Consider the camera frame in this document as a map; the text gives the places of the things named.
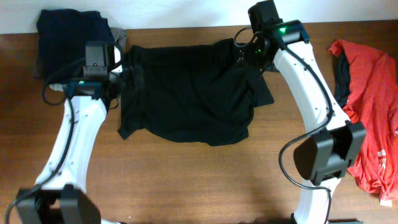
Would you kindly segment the red t-shirt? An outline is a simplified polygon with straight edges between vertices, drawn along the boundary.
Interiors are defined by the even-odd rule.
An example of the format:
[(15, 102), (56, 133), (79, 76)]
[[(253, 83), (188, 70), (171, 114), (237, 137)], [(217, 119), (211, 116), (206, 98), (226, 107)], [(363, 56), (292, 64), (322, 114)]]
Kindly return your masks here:
[(396, 61), (387, 53), (346, 40), (334, 41), (329, 53), (344, 51), (349, 62), (350, 94), (343, 111), (361, 122), (366, 137), (348, 172), (359, 188), (380, 202), (397, 200)]

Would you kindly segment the folded grey garment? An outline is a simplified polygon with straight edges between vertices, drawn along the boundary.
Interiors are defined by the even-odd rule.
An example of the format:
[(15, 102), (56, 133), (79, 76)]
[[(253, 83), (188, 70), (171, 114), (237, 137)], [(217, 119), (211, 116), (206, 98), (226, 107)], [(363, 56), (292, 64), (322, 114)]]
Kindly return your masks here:
[[(126, 49), (126, 42), (127, 42), (127, 31), (118, 28), (118, 27), (112, 27), (111, 28), (111, 33), (114, 37), (115, 43), (119, 44), (121, 47), (121, 50), (119, 50), (121, 53), (124, 53)], [(39, 57), (39, 55), (36, 56), (35, 58), (35, 63), (33, 66), (33, 79), (44, 79), (43, 71), (42, 71), (42, 62)], [(56, 83), (56, 84), (50, 84), (50, 88), (54, 91), (62, 91), (62, 88), (64, 85)]]

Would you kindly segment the black polo shirt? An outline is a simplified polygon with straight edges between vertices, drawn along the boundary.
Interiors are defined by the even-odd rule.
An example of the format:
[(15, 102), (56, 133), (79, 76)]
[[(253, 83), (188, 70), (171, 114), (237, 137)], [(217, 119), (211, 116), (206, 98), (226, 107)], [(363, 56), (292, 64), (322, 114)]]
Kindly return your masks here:
[(173, 142), (236, 144), (257, 107), (274, 99), (248, 51), (232, 39), (211, 45), (144, 48), (126, 55), (119, 135), (146, 129)]

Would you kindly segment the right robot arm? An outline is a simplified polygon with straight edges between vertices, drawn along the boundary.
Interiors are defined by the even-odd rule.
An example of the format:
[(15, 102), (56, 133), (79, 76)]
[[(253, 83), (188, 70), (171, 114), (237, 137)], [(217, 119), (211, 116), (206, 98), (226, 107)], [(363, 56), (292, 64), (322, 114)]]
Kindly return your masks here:
[(283, 175), (301, 189), (298, 207), (275, 223), (329, 223), (333, 193), (353, 166), (366, 130), (336, 102), (299, 20), (283, 21), (274, 1), (256, 3), (248, 15), (254, 48), (244, 60), (282, 74), (305, 126), (305, 134), (285, 144), (278, 156)]

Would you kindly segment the folded navy blue garment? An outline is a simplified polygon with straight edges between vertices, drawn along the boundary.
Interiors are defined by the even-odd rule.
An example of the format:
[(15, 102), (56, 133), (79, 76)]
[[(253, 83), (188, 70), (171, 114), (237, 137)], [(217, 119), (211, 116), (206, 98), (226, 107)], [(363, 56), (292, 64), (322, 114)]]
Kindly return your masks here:
[(41, 72), (45, 78), (83, 58), (87, 42), (114, 42), (108, 20), (98, 11), (44, 9), (37, 21), (37, 31)]

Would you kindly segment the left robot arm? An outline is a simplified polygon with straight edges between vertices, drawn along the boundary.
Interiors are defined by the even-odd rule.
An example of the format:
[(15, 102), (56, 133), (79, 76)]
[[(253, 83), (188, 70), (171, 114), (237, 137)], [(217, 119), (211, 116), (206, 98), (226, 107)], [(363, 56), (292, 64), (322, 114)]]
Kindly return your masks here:
[(35, 185), (18, 191), (6, 223), (13, 209), (22, 223), (108, 223), (86, 194), (86, 175), (97, 133), (123, 86), (123, 62), (119, 44), (87, 42), (85, 57), (46, 79), (45, 87), (62, 87), (62, 124)]

